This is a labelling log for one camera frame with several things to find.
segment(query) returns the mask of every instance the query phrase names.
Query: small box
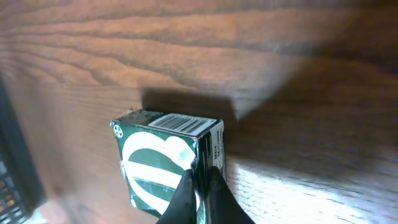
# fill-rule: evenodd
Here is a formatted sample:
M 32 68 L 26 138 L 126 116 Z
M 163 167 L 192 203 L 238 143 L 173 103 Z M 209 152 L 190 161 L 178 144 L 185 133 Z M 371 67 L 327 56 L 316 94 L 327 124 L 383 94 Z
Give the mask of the small box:
M 137 110 L 111 122 L 134 207 L 160 217 L 184 170 L 197 180 L 198 223 L 206 223 L 206 173 L 217 166 L 226 178 L 224 122 L 177 113 Z

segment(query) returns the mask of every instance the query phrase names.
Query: metal grate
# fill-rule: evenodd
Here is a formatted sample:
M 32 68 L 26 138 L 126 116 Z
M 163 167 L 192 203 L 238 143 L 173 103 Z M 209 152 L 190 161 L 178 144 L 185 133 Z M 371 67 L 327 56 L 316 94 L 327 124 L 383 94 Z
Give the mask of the metal grate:
M 24 223 L 28 214 L 0 155 L 0 224 Z

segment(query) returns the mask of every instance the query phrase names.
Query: wooden surface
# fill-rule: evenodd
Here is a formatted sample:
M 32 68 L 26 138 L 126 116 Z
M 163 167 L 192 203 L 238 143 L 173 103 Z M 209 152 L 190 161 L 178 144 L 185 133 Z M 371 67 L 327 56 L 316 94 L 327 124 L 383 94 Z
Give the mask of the wooden surface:
M 0 2 L 0 68 L 52 223 L 133 209 L 108 124 L 128 108 L 226 122 L 257 223 L 398 222 L 396 1 Z

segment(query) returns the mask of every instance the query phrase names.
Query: barcode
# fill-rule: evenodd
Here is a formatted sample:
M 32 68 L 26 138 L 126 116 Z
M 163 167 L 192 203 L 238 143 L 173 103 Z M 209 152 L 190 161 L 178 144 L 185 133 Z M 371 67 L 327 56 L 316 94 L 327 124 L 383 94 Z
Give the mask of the barcode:
M 172 113 L 153 121 L 148 126 L 196 136 L 215 122 L 216 119 Z

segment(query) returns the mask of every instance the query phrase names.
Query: green and white packaging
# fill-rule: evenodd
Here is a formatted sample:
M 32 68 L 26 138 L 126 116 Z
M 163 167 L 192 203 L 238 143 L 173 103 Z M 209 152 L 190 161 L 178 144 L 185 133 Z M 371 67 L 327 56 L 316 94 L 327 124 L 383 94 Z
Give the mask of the green and white packaging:
M 121 155 L 131 204 L 160 217 L 184 170 L 197 180 L 198 223 L 208 217 L 206 171 L 217 166 L 226 178 L 224 122 L 176 113 L 137 110 L 111 122 Z

